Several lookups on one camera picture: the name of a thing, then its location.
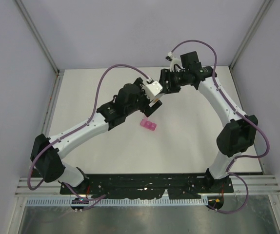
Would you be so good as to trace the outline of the pink weekly pill organizer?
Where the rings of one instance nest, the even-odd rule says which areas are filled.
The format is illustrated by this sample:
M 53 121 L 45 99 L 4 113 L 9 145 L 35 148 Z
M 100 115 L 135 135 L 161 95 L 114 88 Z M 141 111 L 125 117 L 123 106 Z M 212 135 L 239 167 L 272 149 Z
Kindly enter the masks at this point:
M 150 131 L 155 131 L 157 124 L 154 122 L 151 122 L 147 119 L 142 119 L 140 122 L 140 126 L 150 130 Z

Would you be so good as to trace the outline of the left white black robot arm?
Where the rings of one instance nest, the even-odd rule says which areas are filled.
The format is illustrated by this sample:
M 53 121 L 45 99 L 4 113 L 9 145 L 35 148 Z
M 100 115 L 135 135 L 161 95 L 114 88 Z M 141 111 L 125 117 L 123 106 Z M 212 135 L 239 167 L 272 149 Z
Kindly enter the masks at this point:
M 69 184 L 77 194 L 85 193 L 88 182 L 84 172 L 64 164 L 62 159 L 91 138 L 124 123 L 136 111 L 149 117 L 162 105 L 159 98 L 164 90 L 161 82 L 145 83 L 137 78 L 134 83 L 125 84 L 110 102 L 94 108 L 87 120 L 52 137 L 38 135 L 30 157 L 30 169 L 38 171 L 41 182 L 60 181 Z

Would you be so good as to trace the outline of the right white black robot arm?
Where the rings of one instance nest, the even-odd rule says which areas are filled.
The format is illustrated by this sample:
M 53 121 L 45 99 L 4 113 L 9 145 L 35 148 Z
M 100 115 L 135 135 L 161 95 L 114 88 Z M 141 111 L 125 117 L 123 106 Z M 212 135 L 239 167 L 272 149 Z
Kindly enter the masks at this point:
M 218 154 L 204 176 L 204 187 L 216 192 L 226 181 L 236 157 L 253 145 L 258 119 L 255 115 L 248 116 L 224 93 L 216 71 L 211 66 L 203 67 L 197 52 L 179 58 L 169 52 L 166 59 L 170 61 L 170 67 L 162 69 L 159 80 L 163 93 L 178 93 L 183 86 L 193 86 L 211 104 L 222 123 L 222 131 L 216 139 Z

